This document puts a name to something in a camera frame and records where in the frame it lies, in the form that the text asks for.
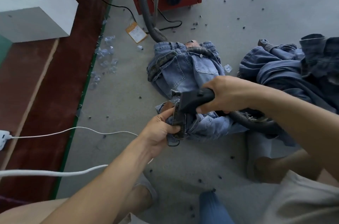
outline paper tag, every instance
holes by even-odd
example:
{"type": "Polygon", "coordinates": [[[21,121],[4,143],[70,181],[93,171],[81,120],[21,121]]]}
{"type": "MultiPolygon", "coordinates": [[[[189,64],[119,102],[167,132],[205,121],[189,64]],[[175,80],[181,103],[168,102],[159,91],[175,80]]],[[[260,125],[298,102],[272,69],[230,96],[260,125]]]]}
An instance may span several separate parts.
{"type": "Polygon", "coordinates": [[[135,21],[125,30],[136,43],[140,43],[147,37],[147,34],[138,26],[135,21]]]}

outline white box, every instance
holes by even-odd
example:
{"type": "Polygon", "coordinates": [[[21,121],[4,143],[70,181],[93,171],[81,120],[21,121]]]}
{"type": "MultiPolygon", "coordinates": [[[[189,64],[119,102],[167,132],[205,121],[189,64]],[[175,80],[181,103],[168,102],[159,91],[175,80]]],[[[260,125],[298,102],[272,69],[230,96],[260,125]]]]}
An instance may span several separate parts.
{"type": "Polygon", "coordinates": [[[0,34],[12,42],[69,36],[76,0],[0,0],[0,34]]]}

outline dark blue jeans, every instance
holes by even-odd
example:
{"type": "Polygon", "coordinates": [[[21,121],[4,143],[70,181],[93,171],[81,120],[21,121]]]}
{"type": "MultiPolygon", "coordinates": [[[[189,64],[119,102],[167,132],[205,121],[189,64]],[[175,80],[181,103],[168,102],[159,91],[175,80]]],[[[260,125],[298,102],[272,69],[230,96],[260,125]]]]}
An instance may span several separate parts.
{"type": "Polygon", "coordinates": [[[199,224],[234,224],[225,206],[212,191],[199,196],[199,224]]]}

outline thick white cable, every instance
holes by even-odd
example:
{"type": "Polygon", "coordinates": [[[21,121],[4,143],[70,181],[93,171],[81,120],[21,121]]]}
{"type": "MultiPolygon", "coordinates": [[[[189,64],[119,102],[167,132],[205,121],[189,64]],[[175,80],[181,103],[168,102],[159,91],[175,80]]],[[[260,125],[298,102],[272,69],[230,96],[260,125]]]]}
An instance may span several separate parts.
{"type": "MultiPolygon", "coordinates": [[[[66,131],[69,131],[71,129],[74,128],[85,128],[85,129],[89,129],[93,132],[96,132],[98,134],[102,134],[102,135],[112,135],[112,134],[117,134],[117,133],[130,133],[132,135],[138,136],[137,134],[134,134],[132,132],[129,131],[118,131],[118,132],[112,132],[112,133],[101,133],[98,131],[95,131],[91,128],[86,128],[86,127],[72,127],[69,129],[66,129],[64,131],[60,131],[57,133],[53,133],[53,134],[48,134],[48,135],[35,135],[35,136],[12,136],[10,137],[10,139],[17,139],[17,138],[34,138],[34,137],[44,137],[44,136],[50,136],[50,135],[57,135],[66,131]]],[[[87,170],[83,170],[83,171],[76,171],[76,172],[58,172],[58,171],[49,171],[49,170],[31,170],[31,169],[11,169],[11,170],[0,170],[0,177],[3,176],[60,176],[60,177],[65,177],[65,176],[77,176],[77,175],[82,175],[82,174],[86,174],[90,171],[96,170],[96,169],[100,169],[100,168],[104,168],[107,167],[107,164],[104,165],[100,165],[100,166],[95,166],[92,168],[89,168],[87,170]]]]}

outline person's left arm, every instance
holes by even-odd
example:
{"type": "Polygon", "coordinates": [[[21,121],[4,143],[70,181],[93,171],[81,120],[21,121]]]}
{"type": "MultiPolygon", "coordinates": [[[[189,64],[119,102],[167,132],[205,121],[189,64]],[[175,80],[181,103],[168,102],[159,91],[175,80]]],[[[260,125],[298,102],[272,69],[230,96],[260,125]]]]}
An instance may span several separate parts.
{"type": "Polygon", "coordinates": [[[42,223],[111,224],[147,163],[167,145],[167,133],[180,130],[178,126],[165,123],[173,111],[174,108],[153,117],[102,174],[70,197],[42,223]]]}

